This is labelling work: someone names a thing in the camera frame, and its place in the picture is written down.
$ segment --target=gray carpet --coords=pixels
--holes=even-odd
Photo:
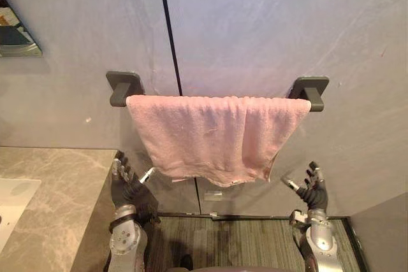
[[[185,254],[194,268],[264,266],[305,271],[287,220],[212,221],[209,218],[161,217],[149,234],[147,272],[178,266]],[[344,271],[359,271],[341,220],[332,220]]]

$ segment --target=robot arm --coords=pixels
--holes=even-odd
[[[319,166],[315,162],[309,166],[312,171],[306,171],[309,176],[309,179],[305,179],[307,188],[299,187],[289,178],[282,178],[308,206],[307,214],[295,210],[289,221],[302,233],[298,247],[305,260],[306,271],[341,272],[343,269],[337,258],[337,242],[326,216],[326,184]]]
[[[151,168],[140,180],[132,176],[125,167],[126,158],[120,153],[113,160],[112,200],[115,204],[115,217],[109,226],[110,261],[104,271],[108,272],[144,272],[144,253],[147,235],[143,225],[157,216],[149,207],[137,207],[133,204],[143,184],[154,172]]]

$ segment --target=gray wall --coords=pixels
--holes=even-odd
[[[128,111],[109,105],[105,73],[136,71],[147,94],[179,94],[162,1],[9,2],[44,56],[0,59],[0,145],[143,153]],[[133,166],[141,173],[146,165]],[[160,178],[150,188],[162,210],[198,211],[192,180]]]
[[[408,193],[351,217],[371,272],[408,271]]]
[[[0,145],[121,148],[141,171],[143,147],[127,111],[109,106],[105,72],[137,71],[147,94],[178,94],[161,0],[10,2],[44,58],[0,60]],[[200,179],[204,213],[302,208],[279,177],[296,170],[300,181],[312,159],[325,170],[332,215],[405,192],[406,0],[168,2],[185,95],[284,96],[300,75],[331,80],[324,112],[311,113],[288,141],[271,183],[206,201],[219,188]],[[169,210],[196,211],[193,183],[180,184],[163,178],[154,188]]]
[[[222,190],[199,179],[205,213],[288,215],[304,208],[279,177],[322,166],[332,215],[406,191],[407,0],[168,0],[184,94],[284,96],[302,75],[326,75],[311,113],[280,152],[271,184]]]

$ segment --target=towel rack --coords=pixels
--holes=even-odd
[[[113,89],[110,96],[112,106],[124,107],[128,96],[145,93],[140,77],[136,73],[108,71],[106,78]],[[312,103],[310,111],[323,111],[321,95],[328,84],[329,78],[326,76],[301,76],[294,82],[288,98],[309,100]]]
[[[140,77],[136,73],[123,73],[120,71],[108,71],[106,78],[113,89],[110,96],[110,105],[124,107],[126,98],[132,95],[144,95]]]
[[[309,100],[312,103],[310,111],[323,111],[321,95],[328,84],[327,76],[301,76],[294,82],[288,98]]]

